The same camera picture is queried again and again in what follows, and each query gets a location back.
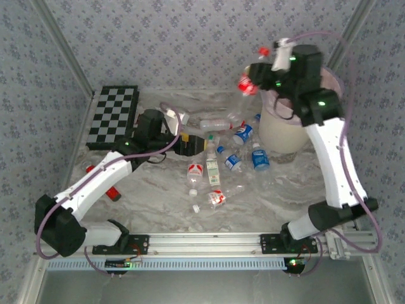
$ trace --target white robotic arm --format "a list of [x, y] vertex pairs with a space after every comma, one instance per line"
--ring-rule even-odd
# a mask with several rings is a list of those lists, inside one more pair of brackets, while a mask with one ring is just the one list
[[[339, 143], [344, 115], [336, 92], [320, 85], [322, 54], [319, 49], [312, 45], [296, 46], [286, 38], [275, 42], [275, 48], [274, 64], [252, 64], [249, 78], [260, 89], [274, 90], [280, 98], [290, 99], [294, 114], [301, 119], [314, 144], [326, 188], [325, 201], [311, 205], [307, 214], [282, 227], [280, 235], [285, 247], [295, 246], [299, 250], [298, 240], [365, 214], [352, 193], [344, 165], [354, 181], [354, 190], [366, 206], [373, 211], [378, 205], [375, 199], [367, 197], [359, 182], [346, 138], [342, 146]], [[346, 164], [340, 160], [341, 149]]]
[[[340, 209], [345, 206], [358, 205], [358, 201], [354, 197], [344, 175], [340, 161], [339, 138], [343, 126], [343, 119], [333, 118], [324, 121], [322, 126], [313, 124], [305, 127], [321, 166], [323, 180], [325, 181], [326, 202], [329, 206]], [[346, 139], [344, 140], [343, 149], [350, 176], [355, 181], [356, 191], [362, 198], [366, 199], [367, 194], [359, 182]], [[294, 239], [303, 239], [319, 232], [312, 224], [308, 213], [290, 222], [288, 228]]]

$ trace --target marble surface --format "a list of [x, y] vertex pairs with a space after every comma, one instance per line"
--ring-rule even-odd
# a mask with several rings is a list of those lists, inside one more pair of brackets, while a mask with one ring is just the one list
[[[190, 114], [188, 124], [197, 126], [202, 118], [224, 117], [233, 98], [232, 93], [141, 92], [137, 115], [146, 108], [158, 108], [161, 101], [166, 101], [179, 110], [187, 110]], [[96, 164], [106, 154], [106, 151], [89, 151], [85, 147], [96, 101], [97, 95], [87, 118], [71, 183], [85, 174], [83, 162]], [[253, 116], [260, 109], [261, 101], [256, 99], [248, 109], [249, 114]], [[231, 135], [230, 132], [221, 134], [221, 140]], [[199, 195], [191, 198], [186, 183], [190, 158], [171, 152], [163, 163], [143, 163], [122, 179], [116, 185], [122, 198], [112, 202], [103, 195], [84, 220], [115, 219], [132, 232], [279, 231], [283, 223], [305, 213], [308, 205], [324, 199], [323, 177], [310, 144], [298, 152], [291, 163], [271, 163], [271, 170], [264, 177], [258, 177], [251, 168], [250, 146], [238, 151], [244, 162], [242, 173], [233, 174], [220, 165], [221, 187], [229, 196], [227, 203], [215, 212], [208, 208], [206, 199], [208, 178], [204, 177]], [[203, 159], [204, 155], [201, 153], [195, 157]], [[241, 186], [238, 188], [242, 189], [241, 192], [235, 190], [237, 186]], [[193, 211], [192, 206], [196, 203], [202, 206], [200, 213]]]

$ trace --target red object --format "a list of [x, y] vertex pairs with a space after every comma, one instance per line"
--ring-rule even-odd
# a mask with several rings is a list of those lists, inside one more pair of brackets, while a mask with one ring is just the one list
[[267, 57], [270, 55], [270, 50], [267, 47], [262, 46], [259, 48], [259, 54]]
[[256, 95], [259, 88], [254, 85], [246, 73], [243, 73], [239, 79], [238, 88], [244, 95]]
[[[94, 169], [93, 165], [90, 165], [86, 168], [86, 173], [89, 173], [91, 170]], [[106, 192], [107, 196], [110, 198], [111, 201], [118, 201], [121, 198], [121, 193], [115, 189], [115, 187], [111, 187]]]

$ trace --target robotic arm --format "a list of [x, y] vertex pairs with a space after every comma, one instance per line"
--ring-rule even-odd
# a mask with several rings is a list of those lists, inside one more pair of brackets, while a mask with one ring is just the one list
[[[174, 114], [170, 111], [167, 123], [160, 111], [146, 110], [139, 116], [134, 136], [117, 141], [114, 149], [91, 172], [53, 198], [43, 195], [35, 206], [35, 233], [39, 233], [41, 238], [63, 257], [72, 255], [81, 246], [115, 246], [118, 252], [122, 252], [129, 237], [129, 231], [124, 226], [114, 220], [89, 223], [82, 219], [110, 187], [149, 159], [149, 157], [124, 159], [124, 156], [158, 151], [175, 140], [175, 136], [169, 130], [177, 129], [177, 124], [172, 121]], [[183, 123], [184, 117], [185, 115], [180, 115]], [[161, 132], [163, 124], [168, 131], [166, 133]], [[187, 150], [182, 141], [177, 141], [173, 149], [178, 154], [183, 154]], [[201, 149], [194, 147], [194, 151], [188, 152], [189, 155], [194, 155], [200, 151]], [[40, 229], [42, 221], [52, 208], [56, 209], [43, 229]]]
[[315, 147], [326, 188], [325, 201], [311, 205], [307, 214], [282, 226], [280, 234], [285, 247], [299, 249], [300, 240], [365, 214], [345, 177], [340, 149], [344, 150], [357, 193], [371, 211], [376, 210], [378, 204], [376, 199], [367, 197], [359, 182], [346, 139], [343, 146], [339, 144], [344, 115], [336, 92], [320, 85], [321, 52], [316, 46], [296, 46], [288, 39], [277, 41], [274, 47], [274, 64], [252, 64], [248, 68], [249, 78], [260, 89], [274, 90], [278, 98], [292, 102], [293, 113], [301, 119]]
[[[307, 214], [282, 226], [280, 236], [285, 248], [297, 252], [307, 237], [365, 214], [345, 177], [340, 162], [341, 149], [356, 192], [371, 211], [376, 210], [378, 204], [376, 199], [367, 197], [358, 180], [346, 139], [343, 146], [339, 144], [344, 127], [343, 111], [336, 92], [320, 85], [322, 54], [319, 49], [312, 45], [296, 46], [288, 39], [279, 40], [274, 47], [274, 64], [254, 63], [248, 68], [248, 76], [260, 89], [274, 90], [280, 98], [290, 99], [294, 114], [301, 119], [314, 144], [326, 187], [325, 201], [311, 205]], [[174, 139], [171, 133], [161, 133], [163, 123], [167, 130], [176, 129], [176, 124], [168, 125], [163, 117], [160, 111], [146, 110], [139, 117], [134, 136], [119, 140], [96, 168], [54, 198], [43, 195], [35, 206], [35, 233], [41, 234], [63, 257], [75, 253], [81, 246], [92, 245], [114, 246], [122, 252], [129, 238], [124, 226], [114, 220], [85, 223], [82, 219], [103, 193], [149, 159], [126, 160], [123, 156], [157, 151]], [[182, 148], [179, 146], [181, 143], [174, 147], [176, 153]], [[198, 152], [192, 151], [189, 156]], [[54, 212], [41, 230], [51, 209]]]

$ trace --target white bottle cap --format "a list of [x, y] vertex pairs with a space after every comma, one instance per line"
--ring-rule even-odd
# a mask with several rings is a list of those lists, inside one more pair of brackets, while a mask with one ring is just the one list
[[197, 194], [198, 194], [198, 191], [197, 191], [197, 190], [195, 190], [195, 189], [190, 189], [190, 191], [189, 191], [189, 196], [195, 197], [195, 196], [197, 196]]
[[193, 205], [192, 208], [194, 209], [194, 212], [196, 213], [200, 212], [200, 207], [198, 207], [198, 205]]

